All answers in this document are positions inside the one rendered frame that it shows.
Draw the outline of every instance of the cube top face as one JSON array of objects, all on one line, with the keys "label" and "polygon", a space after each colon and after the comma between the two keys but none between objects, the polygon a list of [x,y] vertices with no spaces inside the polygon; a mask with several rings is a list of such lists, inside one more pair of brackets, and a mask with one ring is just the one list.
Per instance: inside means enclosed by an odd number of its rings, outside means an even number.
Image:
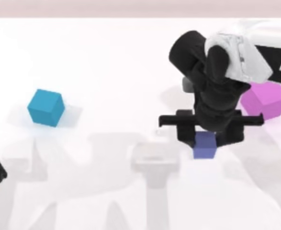
[{"label": "cube top face", "polygon": [[281,85],[266,82],[264,84],[251,84],[252,92],[257,96],[262,105],[268,105],[281,101]]},{"label": "cube top face", "polygon": [[60,93],[37,90],[30,104],[28,105],[28,108],[51,113],[59,99],[61,99]]},{"label": "cube top face", "polygon": [[196,132],[196,145],[195,148],[201,149],[216,149],[216,137],[213,132],[200,131]]}]

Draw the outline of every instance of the purple cube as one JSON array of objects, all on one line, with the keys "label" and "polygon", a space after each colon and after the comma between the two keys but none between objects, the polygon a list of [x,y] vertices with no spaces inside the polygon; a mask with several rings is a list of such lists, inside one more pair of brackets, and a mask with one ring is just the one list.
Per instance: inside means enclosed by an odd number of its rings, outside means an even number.
[{"label": "purple cube", "polygon": [[215,133],[196,132],[196,144],[193,148],[194,159],[213,159],[217,151]]},{"label": "purple cube", "polygon": [[248,115],[263,113],[265,120],[278,117],[281,115],[281,85],[253,83],[251,89],[241,96],[240,102]]}]

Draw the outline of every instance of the cube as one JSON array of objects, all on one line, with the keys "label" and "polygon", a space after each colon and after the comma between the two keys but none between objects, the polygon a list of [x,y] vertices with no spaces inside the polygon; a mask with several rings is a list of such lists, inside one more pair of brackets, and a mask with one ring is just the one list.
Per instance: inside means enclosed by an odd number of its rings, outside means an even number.
[{"label": "cube", "polygon": [[196,132],[196,144],[193,148],[194,159],[213,159],[217,151],[215,133]]},{"label": "cube", "polygon": [[56,127],[65,106],[60,93],[38,89],[27,109],[34,123]]},{"label": "cube", "polygon": [[240,102],[248,115],[263,113],[264,119],[269,120],[281,115],[281,85],[266,82],[264,84],[251,84]]}]

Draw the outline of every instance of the cube face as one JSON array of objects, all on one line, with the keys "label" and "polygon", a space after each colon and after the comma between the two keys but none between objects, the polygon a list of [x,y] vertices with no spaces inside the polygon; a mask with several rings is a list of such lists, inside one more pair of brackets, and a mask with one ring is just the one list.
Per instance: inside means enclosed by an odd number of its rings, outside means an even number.
[{"label": "cube face", "polygon": [[196,145],[193,148],[194,159],[213,159],[217,143],[213,132],[196,132]]},{"label": "cube face", "polygon": [[28,111],[34,123],[56,127],[65,106],[61,94],[45,90],[37,90]]},{"label": "cube face", "polygon": [[276,83],[251,84],[240,100],[248,115],[263,113],[269,120],[281,115],[281,86]]}]

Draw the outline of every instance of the pink cube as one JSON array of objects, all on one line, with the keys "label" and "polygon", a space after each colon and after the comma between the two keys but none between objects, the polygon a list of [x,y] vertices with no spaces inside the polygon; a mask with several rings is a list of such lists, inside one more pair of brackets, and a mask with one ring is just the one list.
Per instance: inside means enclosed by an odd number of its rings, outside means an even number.
[{"label": "pink cube", "polygon": [[240,102],[248,115],[263,113],[269,120],[281,115],[281,85],[272,82],[251,84],[251,89],[245,92]]}]

